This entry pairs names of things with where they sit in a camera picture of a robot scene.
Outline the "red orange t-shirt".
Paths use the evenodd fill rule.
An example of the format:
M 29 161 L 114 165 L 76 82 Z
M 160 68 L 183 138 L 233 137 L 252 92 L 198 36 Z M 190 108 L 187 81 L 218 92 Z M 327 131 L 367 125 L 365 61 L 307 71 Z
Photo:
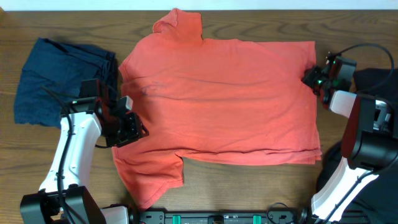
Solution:
M 241 166 L 321 158 L 317 99 L 302 78 L 315 43 L 205 39 L 201 15 L 171 10 L 119 66 L 148 135 L 113 148 L 141 209 L 183 185 L 183 159 Z

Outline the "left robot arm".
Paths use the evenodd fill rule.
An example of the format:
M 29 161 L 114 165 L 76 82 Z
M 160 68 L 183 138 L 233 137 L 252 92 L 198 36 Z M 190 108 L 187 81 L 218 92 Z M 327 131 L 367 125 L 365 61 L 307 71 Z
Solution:
M 106 147 L 122 147 L 149 132 L 132 110 L 133 100 L 109 97 L 110 87 L 84 80 L 77 99 L 60 104 L 61 135 L 51 168 L 35 194 L 23 196 L 24 223 L 132 223 L 126 205 L 99 208 L 88 190 L 93 152 L 103 136 Z

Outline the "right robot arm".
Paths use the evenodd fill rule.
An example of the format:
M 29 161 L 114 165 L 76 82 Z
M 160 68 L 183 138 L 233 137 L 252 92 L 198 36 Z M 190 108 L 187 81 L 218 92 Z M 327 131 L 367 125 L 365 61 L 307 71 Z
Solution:
M 329 54 L 326 67 L 313 67 L 302 82 L 329 111 L 348 118 L 342 158 L 327 183 L 303 209 L 296 223 L 338 223 L 357 194 L 397 165 L 397 110 L 370 92 L 383 82 L 350 92 L 356 61 Z

